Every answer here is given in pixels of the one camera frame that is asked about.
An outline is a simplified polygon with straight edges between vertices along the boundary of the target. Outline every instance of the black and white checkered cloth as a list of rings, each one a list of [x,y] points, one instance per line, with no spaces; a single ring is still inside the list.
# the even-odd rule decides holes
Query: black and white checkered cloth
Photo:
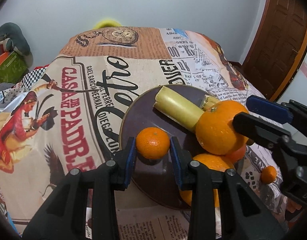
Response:
[[[32,85],[36,83],[42,77],[45,70],[46,70],[46,67],[38,68],[26,74],[21,81],[21,87],[22,88],[26,87],[28,89],[31,89]]]

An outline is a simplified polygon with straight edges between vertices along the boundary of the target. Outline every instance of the door panel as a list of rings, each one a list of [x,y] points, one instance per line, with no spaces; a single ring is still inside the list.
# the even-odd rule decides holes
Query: door panel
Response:
[[[244,64],[245,77],[271,98],[295,62],[307,29],[307,15],[296,0],[270,0],[260,35]]]

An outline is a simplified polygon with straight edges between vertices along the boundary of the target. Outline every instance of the wall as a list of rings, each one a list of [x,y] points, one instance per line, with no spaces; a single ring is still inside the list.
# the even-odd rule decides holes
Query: wall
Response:
[[[242,65],[245,61],[245,58],[247,57],[247,54],[249,52],[249,49],[255,39],[255,36],[256,36],[256,33],[257,33],[257,30],[258,30],[258,27],[259,27],[259,24],[260,24],[260,21],[261,21],[261,18],[262,18],[262,14],[264,12],[264,9],[265,9],[265,4],[266,4],[266,0],[260,0],[259,2],[259,7],[258,7],[258,12],[257,12],[257,15],[256,15],[256,19],[255,19],[255,22],[254,22],[254,25],[252,27],[252,31],[250,33],[250,36],[249,36],[249,39],[246,43],[246,46],[244,48],[244,51],[243,53],[241,54],[241,57],[240,57],[240,60],[239,60],[239,63]]]
[[[50,63],[68,39],[104,18],[126,26],[173,27],[206,34],[228,60],[239,61],[259,11],[260,0],[7,0],[0,25],[23,30],[33,66]]]
[[[295,78],[292,80],[281,98],[279,98],[278,103],[289,102],[290,99],[307,106],[307,53],[300,69],[295,75]],[[307,144],[307,139],[295,128],[288,124],[284,124],[284,128],[292,133],[293,139],[298,143]]]

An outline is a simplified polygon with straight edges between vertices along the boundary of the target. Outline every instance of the door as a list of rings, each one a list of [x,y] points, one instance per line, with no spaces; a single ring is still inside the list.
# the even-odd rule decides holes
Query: door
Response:
[[[307,15],[296,0],[267,0],[260,25],[243,71],[266,98],[274,100],[298,69],[305,52]]]

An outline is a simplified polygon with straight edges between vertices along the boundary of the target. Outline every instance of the orange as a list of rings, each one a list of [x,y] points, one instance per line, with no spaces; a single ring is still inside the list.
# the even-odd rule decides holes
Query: orange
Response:
[[[234,169],[234,166],[231,163],[231,161],[227,159],[225,156],[203,153],[196,155],[193,159],[205,164],[209,169],[216,171],[225,171],[226,169]],[[219,207],[218,190],[214,189],[213,192],[214,192],[215,207]],[[191,206],[192,190],[184,190],[184,191],[180,190],[180,196],[189,206]]]
[[[167,154],[170,140],[167,133],[158,127],[147,127],[135,139],[138,152],[147,159],[160,159]]]
[[[237,133],[233,118],[240,112],[248,113],[240,103],[221,101],[207,109],[196,124],[196,137],[200,145],[212,154],[226,155],[241,148],[248,140]]]
[[[267,166],[261,171],[261,181],[265,184],[273,183],[276,180],[277,171],[273,166]]]
[[[246,153],[246,145],[244,144],[241,148],[234,151],[231,154],[225,155],[232,163],[236,163],[237,161],[241,160]]]

